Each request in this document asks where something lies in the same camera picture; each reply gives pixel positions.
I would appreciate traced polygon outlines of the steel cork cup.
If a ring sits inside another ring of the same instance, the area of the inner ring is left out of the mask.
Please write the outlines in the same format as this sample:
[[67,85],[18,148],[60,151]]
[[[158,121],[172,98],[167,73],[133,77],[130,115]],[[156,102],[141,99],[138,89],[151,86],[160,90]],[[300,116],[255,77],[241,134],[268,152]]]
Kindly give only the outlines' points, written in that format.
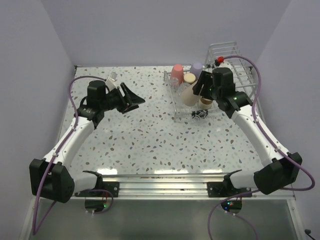
[[202,109],[202,110],[209,110],[213,105],[213,100],[211,99],[206,99],[206,98],[200,98],[198,101],[198,106]]
[[193,73],[186,73],[184,76],[183,76],[183,81],[189,85],[192,85],[194,84],[197,79],[196,79],[196,76],[193,74]]

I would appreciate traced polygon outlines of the lavender plastic cup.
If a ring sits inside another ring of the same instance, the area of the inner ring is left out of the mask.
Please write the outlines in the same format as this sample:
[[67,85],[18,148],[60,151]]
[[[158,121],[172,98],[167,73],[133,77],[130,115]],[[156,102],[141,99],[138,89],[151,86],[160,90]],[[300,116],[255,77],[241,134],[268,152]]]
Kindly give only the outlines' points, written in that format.
[[191,65],[189,72],[195,76],[195,79],[198,80],[203,69],[203,65],[200,62],[195,62]]

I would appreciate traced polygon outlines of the beige plastic cup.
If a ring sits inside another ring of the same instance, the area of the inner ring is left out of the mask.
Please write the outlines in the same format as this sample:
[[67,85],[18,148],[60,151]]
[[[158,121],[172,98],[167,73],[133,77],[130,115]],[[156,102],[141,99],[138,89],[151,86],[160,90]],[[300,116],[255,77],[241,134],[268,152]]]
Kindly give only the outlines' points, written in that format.
[[184,105],[188,107],[194,106],[200,99],[200,95],[195,95],[193,91],[193,87],[196,85],[194,82],[192,85],[188,86],[185,90],[183,90],[180,94],[181,101]]

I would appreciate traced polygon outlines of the pink plastic cup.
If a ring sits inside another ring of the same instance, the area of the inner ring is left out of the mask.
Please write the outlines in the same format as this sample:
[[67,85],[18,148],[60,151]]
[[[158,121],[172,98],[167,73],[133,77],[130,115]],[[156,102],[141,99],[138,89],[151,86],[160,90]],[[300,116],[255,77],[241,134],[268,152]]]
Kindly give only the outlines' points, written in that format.
[[177,79],[177,84],[181,85],[184,80],[184,67],[181,64],[175,64],[170,73],[170,80]]

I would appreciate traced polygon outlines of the small clear glass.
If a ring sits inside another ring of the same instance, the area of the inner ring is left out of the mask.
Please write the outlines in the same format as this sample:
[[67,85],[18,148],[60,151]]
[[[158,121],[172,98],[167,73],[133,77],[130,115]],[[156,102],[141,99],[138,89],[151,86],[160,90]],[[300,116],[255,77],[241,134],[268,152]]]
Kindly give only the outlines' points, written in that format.
[[179,88],[179,79],[176,77],[172,77],[169,79],[169,86],[174,89],[177,90]]

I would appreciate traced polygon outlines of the large clear glass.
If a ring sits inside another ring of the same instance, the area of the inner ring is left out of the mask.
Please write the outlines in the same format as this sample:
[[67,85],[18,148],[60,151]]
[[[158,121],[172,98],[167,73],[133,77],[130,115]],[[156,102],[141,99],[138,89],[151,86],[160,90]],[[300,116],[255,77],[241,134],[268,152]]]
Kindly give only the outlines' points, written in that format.
[[176,91],[176,94],[177,94],[178,96],[180,96],[181,93],[182,93],[184,90],[186,90],[188,87],[190,87],[190,86],[191,86],[191,85],[190,85],[189,83],[183,82],[182,84],[179,85],[179,87],[178,87],[178,89],[177,89],[177,91]]

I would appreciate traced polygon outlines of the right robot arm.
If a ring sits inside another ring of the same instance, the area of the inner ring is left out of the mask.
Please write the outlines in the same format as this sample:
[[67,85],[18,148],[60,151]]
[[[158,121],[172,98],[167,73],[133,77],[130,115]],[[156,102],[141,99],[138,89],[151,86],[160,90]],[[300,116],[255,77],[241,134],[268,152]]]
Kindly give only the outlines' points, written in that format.
[[255,188],[269,195],[296,181],[302,157],[277,142],[255,113],[249,96],[236,90],[230,68],[218,67],[212,72],[203,70],[192,90],[195,95],[217,102],[218,108],[246,135],[263,166],[257,171],[236,170],[225,175],[222,189],[227,196],[235,196],[246,188]]

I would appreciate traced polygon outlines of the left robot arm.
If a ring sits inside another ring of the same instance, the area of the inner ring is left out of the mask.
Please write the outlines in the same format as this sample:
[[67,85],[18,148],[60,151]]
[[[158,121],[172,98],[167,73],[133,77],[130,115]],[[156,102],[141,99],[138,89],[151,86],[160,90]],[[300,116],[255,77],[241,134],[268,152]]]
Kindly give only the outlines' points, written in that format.
[[71,176],[69,169],[76,153],[87,137],[97,128],[105,112],[116,109],[125,114],[139,107],[145,100],[133,93],[124,83],[96,78],[90,81],[86,97],[76,108],[72,122],[55,147],[42,159],[33,159],[29,165],[31,191],[37,198],[66,203],[75,193],[103,193],[102,175],[83,171]]

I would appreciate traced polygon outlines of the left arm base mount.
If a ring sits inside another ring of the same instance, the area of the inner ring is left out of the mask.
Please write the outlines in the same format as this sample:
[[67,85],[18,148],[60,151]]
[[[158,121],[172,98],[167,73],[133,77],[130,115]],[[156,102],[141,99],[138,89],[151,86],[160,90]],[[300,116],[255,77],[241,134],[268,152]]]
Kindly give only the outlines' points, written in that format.
[[84,207],[92,216],[108,212],[119,196],[119,182],[101,183],[94,189],[87,189],[74,194],[75,197],[84,198]]

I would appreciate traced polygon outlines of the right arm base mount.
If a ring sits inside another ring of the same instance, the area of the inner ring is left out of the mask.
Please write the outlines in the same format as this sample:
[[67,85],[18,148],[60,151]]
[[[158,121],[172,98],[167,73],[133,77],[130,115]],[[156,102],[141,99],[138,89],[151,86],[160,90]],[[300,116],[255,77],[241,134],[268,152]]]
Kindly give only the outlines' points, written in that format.
[[229,198],[229,200],[220,203],[220,207],[233,214],[238,214],[242,210],[243,198],[252,197],[250,188],[227,187],[223,182],[208,182],[206,185],[209,198]]

